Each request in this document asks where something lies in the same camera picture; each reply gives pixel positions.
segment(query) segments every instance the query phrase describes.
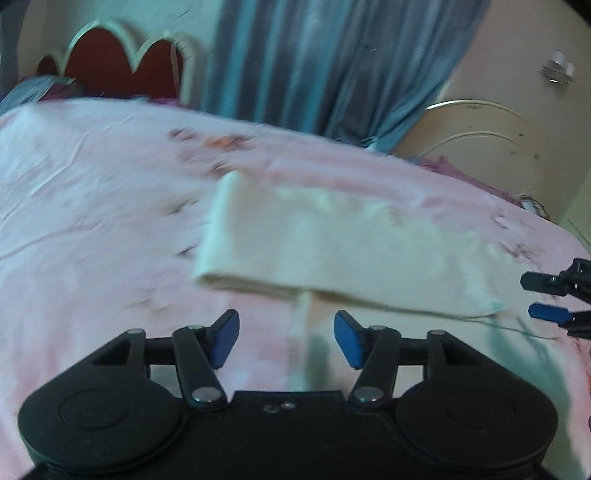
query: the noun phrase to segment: black circular housing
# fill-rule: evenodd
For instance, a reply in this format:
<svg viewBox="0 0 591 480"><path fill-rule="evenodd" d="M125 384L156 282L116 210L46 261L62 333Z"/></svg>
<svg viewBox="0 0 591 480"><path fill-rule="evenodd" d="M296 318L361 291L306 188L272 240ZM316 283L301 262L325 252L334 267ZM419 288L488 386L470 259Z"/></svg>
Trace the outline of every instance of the black circular housing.
<svg viewBox="0 0 591 480"><path fill-rule="evenodd" d="M514 468L543 456L558 423L550 400L509 375L460 370L400 397L395 419L407 439L458 468Z"/></svg>

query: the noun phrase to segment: wall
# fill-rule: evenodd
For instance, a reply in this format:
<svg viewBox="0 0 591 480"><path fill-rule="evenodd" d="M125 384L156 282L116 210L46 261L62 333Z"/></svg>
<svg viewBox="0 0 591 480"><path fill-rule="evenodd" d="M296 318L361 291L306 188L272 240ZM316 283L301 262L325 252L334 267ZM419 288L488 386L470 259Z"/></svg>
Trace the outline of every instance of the wall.
<svg viewBox="0 0 591 480"><path fill-rule="evenodd" d="M203 69L221 5L222 0L31 0L18 49L20 75L33 72L52 48L65 50L93 20L126 24L139 41L165 30L185 33L193 40Z"/></svg>
<svg viewBox="0 0 591 480"><path fill-rule="evenodd" d="M203 57L212 48L222 0L31 0L19 44L21 74L51 47L64 49L86 23L115 18L140 39L167 28L190 35ZM540 67L554 50L576 65L567 91ZM591 28L563 0L492 0L491 8L442 100L501 103L534 124L553 155L554 217L568 205L591 166Z"/></svg>
<svg viewBox="0 0 591 480"><path fill-rule="evenodd" d="M554 50L575 64L574 82L566 91L540 74ZM591 167L591 28L563 0L492 0L440 96L466 98L501 103L545 136L553 159L557 219Z"/></svg>

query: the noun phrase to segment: white towel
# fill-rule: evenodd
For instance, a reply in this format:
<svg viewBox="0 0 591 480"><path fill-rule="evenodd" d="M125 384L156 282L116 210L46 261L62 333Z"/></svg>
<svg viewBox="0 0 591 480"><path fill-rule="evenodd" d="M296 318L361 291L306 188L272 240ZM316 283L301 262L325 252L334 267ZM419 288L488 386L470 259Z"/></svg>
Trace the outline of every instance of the white towel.
<svg viewBox="0 0 591 480"><path fill-rule="evenodd" d="M440 229L385 202L221 179L195 277L214 287L337 294L376 308L475 319L552 338L531 320L526 271L475 233Z"/></svg>

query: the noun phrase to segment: pink bedsheet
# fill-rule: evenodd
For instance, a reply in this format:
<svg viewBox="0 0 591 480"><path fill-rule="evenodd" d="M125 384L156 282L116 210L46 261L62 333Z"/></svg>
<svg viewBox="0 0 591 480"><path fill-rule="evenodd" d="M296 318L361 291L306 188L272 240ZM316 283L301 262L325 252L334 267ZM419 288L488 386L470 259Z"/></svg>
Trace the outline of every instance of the pink bedsheet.
<svg viewBox="0 0 591 480"><path fill-rule="evenodd" d="M169 134L178 128L195 134ZM249 140L212 142L224 135ZM235 308L242 331L219 371L224 388L288 388L292 305L190 281L215 182L235 168L387 199L479 232L535 270L587 256L563 229L469 184L323 138L116 100L16 109L0 118L0 480L31 466L16 427L25 397L130 327L167 336ZM572 416L585 423L590 346L556 342L572 361Z"/></svg>

